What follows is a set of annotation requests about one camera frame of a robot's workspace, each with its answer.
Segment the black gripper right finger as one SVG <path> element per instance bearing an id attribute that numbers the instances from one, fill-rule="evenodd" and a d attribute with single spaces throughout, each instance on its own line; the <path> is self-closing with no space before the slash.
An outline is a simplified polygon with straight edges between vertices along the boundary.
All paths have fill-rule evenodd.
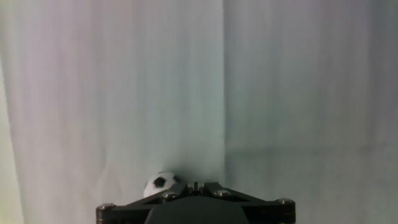
<path id="1" fill-rule="evenodd" d="M 221 186 L 218 182 L 199 185 L 196 182 L 198 196 L 211 197 L 230 205 L 235 205 L 248 223 L 294 224 L 296 223 L 295 202 L 289 198 L 262 200 L 248 194 Z"/>

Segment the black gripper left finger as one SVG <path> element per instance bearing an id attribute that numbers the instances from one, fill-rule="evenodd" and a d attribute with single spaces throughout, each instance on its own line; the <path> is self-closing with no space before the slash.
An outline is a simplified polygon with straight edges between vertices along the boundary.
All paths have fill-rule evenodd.
<path id="1" fill-rule="evenodd" d="M 145 223 L 155 207 L 196 194 L 196 182 L 191 185 L 182 182 L 127 205 L 102 203 L 96 208 L 96 224 Z"/>

